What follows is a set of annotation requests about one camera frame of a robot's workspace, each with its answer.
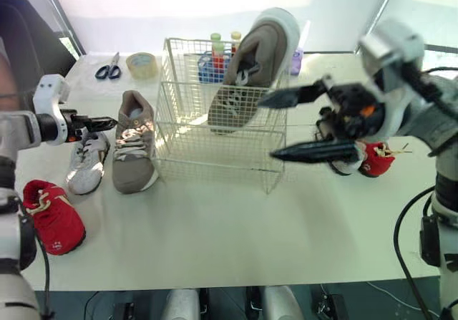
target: purple bottle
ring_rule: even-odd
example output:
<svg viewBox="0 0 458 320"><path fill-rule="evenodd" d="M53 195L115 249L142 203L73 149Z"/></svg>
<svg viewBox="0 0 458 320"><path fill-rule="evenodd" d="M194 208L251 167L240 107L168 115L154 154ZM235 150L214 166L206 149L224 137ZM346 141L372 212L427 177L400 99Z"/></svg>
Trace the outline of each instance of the purple bottle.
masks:
<svg viewBox="0 0 458 320"><path fill-rule="evenodd" d="M297 48L293 54L290 72L291 75L299 75L299 72L301 71L302 56L303 50L301 48Z"/></svg>

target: white wall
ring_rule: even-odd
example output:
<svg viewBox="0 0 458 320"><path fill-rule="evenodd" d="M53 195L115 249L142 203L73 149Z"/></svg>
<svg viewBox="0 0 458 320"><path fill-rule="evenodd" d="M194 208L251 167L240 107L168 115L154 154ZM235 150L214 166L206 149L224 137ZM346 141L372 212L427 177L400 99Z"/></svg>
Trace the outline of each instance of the white wall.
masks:
<svg viewBox="0 0 458 320"><path fill-rule="evenodd" d="M308 51L354 50L382 0L60 0L87 51L157 52L165 37L246 34L258 13L290 10L310 21Z"/></svg>

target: tabletop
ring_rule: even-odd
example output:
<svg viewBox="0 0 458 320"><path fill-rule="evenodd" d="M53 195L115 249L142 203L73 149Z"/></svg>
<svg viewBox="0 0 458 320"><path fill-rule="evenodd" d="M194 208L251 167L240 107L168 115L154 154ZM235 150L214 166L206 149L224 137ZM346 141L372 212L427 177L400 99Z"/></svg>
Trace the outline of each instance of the tabletop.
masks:
<svg viewBox="0 0 458 320"><path fill-rule="evenodd" d="M136 81L121 56L123 75L99 81L95 71L111 55L91 54L74 65L66 107L89 116L117 118L121 95L140 91L155 106L158 77ZM337 82L365 79L358 57L314 54L304 57L299 77L311 83L325 73ZM310 140L325 97L288 112L287 142ZM107 133L114 141L114 130ZM403 278L392 246L393 229L404 205L434 184L434 159L413 137L396 137L390 146L409 143L412 154L398 156L379 178L341 177L327 165L287 163L277 187L227 181L159 180L133 195L112 184L112 150L98 189L68 193L87 231L83 244L64 256L49 256L51 290L171 289L203 286L332 283ZM72 144L43 144L21 151L16 169L20 192L31 179L64 187ZM437 275L419 255L421 206L407 215L401 251L414 277ZM24 271L34 289L44 285L40 253Z"/></svg>

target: tape roll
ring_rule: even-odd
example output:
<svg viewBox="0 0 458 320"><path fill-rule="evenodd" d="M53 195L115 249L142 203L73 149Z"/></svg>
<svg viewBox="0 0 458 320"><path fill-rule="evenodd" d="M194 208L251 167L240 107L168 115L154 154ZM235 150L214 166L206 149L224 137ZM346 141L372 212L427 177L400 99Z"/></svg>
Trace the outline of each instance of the tape roll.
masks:
<svg viewBox="0 0 458 320"><path fill-rule="evenodd" d="M154 55L136 53L126 59L127 68L134 79L148 79L157 74L157 64Z"/></svg>

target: black chair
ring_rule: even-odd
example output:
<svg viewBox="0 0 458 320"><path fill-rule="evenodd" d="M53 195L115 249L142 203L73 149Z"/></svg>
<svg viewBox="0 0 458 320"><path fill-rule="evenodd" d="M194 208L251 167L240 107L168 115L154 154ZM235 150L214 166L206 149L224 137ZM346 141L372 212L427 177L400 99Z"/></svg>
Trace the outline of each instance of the black chair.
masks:
<svg viewBox="0 0 458 320"><path fill-rule="evenodd" d="M45 74L65 77L76 60L28 0L0 0L0 37L21 108L33 111L31 100L40 78Z"/></svg>

